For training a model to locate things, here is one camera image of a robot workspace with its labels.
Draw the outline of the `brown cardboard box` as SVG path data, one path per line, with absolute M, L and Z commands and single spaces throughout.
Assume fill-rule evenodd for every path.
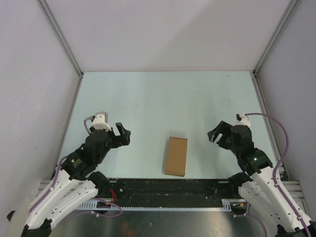
M 186 172 L 188 139 L 169 137 L 164 173 L 184 177 Z

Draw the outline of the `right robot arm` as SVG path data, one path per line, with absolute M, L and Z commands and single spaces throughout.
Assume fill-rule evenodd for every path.
M 316 235 L 315 221 L 285 189 L 266 153 L 255 147 L 247 120 L 235 125 L 220 121 L 207 136 L 210 142 L 231 151 L 241 168 L 240 173 L 229 178 L 231 197 L 245 199 L 261 217 L 277 227 L 278 237 Z

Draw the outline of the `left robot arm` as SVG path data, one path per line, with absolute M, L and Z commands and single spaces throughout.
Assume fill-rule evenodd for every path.
M 115 135 L 107 123 L 90 128 L 85 142 L 62 158 L 50 183 L 32 201 L 11 211 L 7 237 L 47 237 L 57 224 L 82 203 L 104 197 L 111 189 L 109 179 L 96 168 L 111 149 L 130 144 L 131 132 L 118 122 Z

